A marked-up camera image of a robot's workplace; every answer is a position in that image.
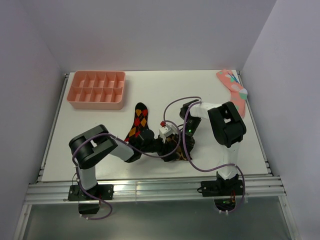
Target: white table surface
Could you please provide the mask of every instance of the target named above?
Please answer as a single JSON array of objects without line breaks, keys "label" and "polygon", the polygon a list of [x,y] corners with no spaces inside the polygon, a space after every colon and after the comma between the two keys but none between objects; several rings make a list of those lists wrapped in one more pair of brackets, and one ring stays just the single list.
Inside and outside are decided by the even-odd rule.
[{"label": "white table surface", "polygon": [[[204,102],[225,103],[230,100],[229,90],[216,77],[217,70],[189,71],[127,71],[124,107],[121,110],[77,110],[67,102],[74,73],[69,75],[58,119],[45,162],[43,182],[70,181],[75,173],[71,161],[69,141],[96,125],[103,124],[112,134],[124,139],[134,121],[138,102],[148,107],[148,126],[158,135],[165,107],[173,100],[187,96],[201,96]],[[188,100],[173,104],[166,118],[182,124],[180,107]],[[267,174],[267,167],[246,107],[244,118],[247,133],[240,144],[238,166],[245,175]],[[193,162],[202,169],[219,165],[221,147],[214,138],[210,123],[203,119],[194,134]],[[96,165],[99,180],[130,180],[149,178],[178,178],[215,176],[216,172],[195,170],[187,161],[164,162],[159,158],[141,156],[133,163],[106,156]]]}]

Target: pink sorting tray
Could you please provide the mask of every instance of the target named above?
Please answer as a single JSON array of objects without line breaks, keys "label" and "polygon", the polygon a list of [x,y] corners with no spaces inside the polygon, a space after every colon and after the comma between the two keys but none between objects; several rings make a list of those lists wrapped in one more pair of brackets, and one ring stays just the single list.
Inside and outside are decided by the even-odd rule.
[{"label": "pink sorting tray", "polygon": [[125,82],[123,71],[77,71],[66,99],[75,109],[120,110]]}]

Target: white wall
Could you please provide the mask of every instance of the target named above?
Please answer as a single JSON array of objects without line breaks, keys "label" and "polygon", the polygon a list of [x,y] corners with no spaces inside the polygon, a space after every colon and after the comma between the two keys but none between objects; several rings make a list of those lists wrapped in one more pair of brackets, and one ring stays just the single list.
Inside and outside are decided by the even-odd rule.
[{"label": "white wall", "polygon": [[276,0],[21,0],[76,70],[242,69]]},{"label": "white wall", "polygon": [[0,238],[37,178],[63,75],[17,0],[0,1]]},{"label": "white wall", "polygon": [[308,240],[320,235],[319,9],[319,0],[278,0],[242,72],[271,168]]}]

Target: pink sock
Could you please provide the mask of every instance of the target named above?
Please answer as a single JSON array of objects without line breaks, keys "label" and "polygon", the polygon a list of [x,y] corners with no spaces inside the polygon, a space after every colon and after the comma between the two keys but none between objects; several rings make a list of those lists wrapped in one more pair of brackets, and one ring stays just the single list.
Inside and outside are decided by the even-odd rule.
[{"label": "pink sock", "polygon": [[231,70],[223,69],[217,72],[216,76],[225,85],[231,93],[230,101],[233,102],[242,118],[246,114],[246,99],[248,96],[247,90],[238,83],[237,78]]}]

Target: metal frame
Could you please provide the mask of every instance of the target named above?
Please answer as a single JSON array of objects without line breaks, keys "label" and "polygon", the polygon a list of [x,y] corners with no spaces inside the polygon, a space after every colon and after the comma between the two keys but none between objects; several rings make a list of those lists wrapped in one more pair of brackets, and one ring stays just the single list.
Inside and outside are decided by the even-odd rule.
[{"label": "metal frame", "polygon": [[[201,181],[214,180],[215,177],[193,177],[147,180],[98,181],[99,184],[113,184],[114,193],[110,203],[141,201],[199,200],[202,195],[197,192]],[[24,204],[78,204],[67,200],[71,181],[37,183],[29,185]],[[286,192],[278,176],[246,177],[246,197],[285,196]],[[88,200],[81,203],[96,203]]]},{"label": "metal frame", "polygon": [[41,168],[43,168],[43,169],[44,169],[44,167],[46,165],[48,151],[49,151],[51,140],[52,140],[52,137],[54,135],[55,128],[56,128],[56,123],[57,123],[57,120],[58,120],[59,111],[60,111],[61,103],[62,103],[64,94],[65,94],[65,90],[66,90],[68,79],[69,79],[69,73],[65,74],[65,76],[64,76],[64,81],[63,81],[62,90],[61,90],[59,101],[58,101],[58,106],[56,107],[56,111],[55,111],[55,114],[54,114],[52,127],[51,127],[50,134],[49,134],[49,138],[48,138],[48,141],[47,141],[46,146],[45,146],[43,159],[42,159],[42,164],[41,164]]},{"label": "metal frame", "polygon": [[286,221],[286,225],[288,226],[288,230],[292,240],[302,240],[298,227],[295,221],[295,218],[291,212],[289,207],[288,199],[286,196],[279,196],[280,205],[282,208],[282,212],[284,215],[284,219]]},{"label": "metal frame", "polygon": [[31,208],[32,208],[32,205],[22,206],[21,214],[20,214],[18,223],[16,225],[15,233],[13,236],[14,240],[22,240],[24,238]]},{"label": "metal frame", "polygon": [[[237,75],[241,85],[242,79],[239,71]],[[18,221],[18,225],[14,234],[15,240],[22,240],[28,223],[29,214],[32,205],[41,204],[78,204],[78,202],[69,202],[67,200],[71,181],[65,182],[42,182],[42,175],[46,165],[47,155],[50,148],[52,136],[55,130],[56,122],[59,116],[62,99],[66,90],[69,74],[65,75],[63,87],[61,90],[58,106],[55,112],[50,135],[45,148],[42,159],[41,169],[36,184],[31,184],[26,192],[24,205]],[[288,225],[292,239],[300,239],[294,218],[288,206],[286,192],[279,176],[273,176],[270,169],[258,129],[250,108],[248,100],[246,100],[250,116],[254,125],[254,129],[260,144],[260,148],[265,159],[268,174],[245,176],[246,199],[250,197],[274,197],[278,196],[283,214]],[[201,181],[215,180],[215,177],[187,177],[187,178],[169,178],[169,179],[144,179],[144,180],[103,180],[98,181],[99,184],[113,184],[113,199],[108,201],[115,202],[140,202],[140,201],[181,201],[181,200],[200,200],[208,199],[202,197],[196,189],[201,186]],[[96,203],[97,201],[81,201],[81,203]]]}]

